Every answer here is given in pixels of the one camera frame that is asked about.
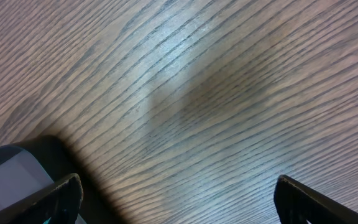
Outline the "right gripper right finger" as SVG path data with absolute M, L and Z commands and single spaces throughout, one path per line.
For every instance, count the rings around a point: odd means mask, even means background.
M 273 201 L 282 224 L 358 224 L 358 213 L 287 175 L 280 175 Z

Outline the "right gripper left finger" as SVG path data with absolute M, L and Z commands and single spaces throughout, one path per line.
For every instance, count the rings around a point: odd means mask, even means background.
M 0 224 L 75 224 L 83 188 L 72 173 L 0 211 Z

